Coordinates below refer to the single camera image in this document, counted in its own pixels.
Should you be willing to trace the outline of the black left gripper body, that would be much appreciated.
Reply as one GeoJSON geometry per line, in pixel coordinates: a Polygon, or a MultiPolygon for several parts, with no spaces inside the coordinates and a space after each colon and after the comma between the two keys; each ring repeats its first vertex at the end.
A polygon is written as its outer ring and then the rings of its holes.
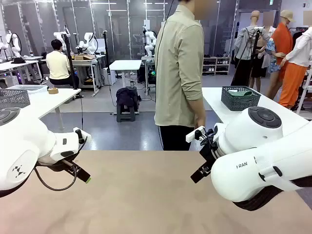
{"type": "MultiPolygon", "coordinates": [[[[64,158],[67,161],[72,161],[74,162],[74,159],[76,158],[76,156],[69,156],[64,158]]],[[[41,167],[47,167],[50,170],[54,171],[54,172],[61,172],[61,171],[65,171],[65,164],[62,162],[62,160],[56,162],[55,164],[47,164],[47,163],[40,163],[37,162],[36,166],[41,166],[41,167]]]]}

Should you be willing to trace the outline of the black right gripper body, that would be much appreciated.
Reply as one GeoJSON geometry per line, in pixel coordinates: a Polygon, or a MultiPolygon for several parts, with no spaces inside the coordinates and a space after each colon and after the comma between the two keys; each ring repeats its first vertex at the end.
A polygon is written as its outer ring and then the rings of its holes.
{"type": "Polygon", "coordinates": [[[215,161],[223,156],[223,152],[220,150],[216,142],[205,140],[201,143],[202,149],[199,151],[200,155],[206,160],[202,165],[204,171],[210,171],[215,161]]]}

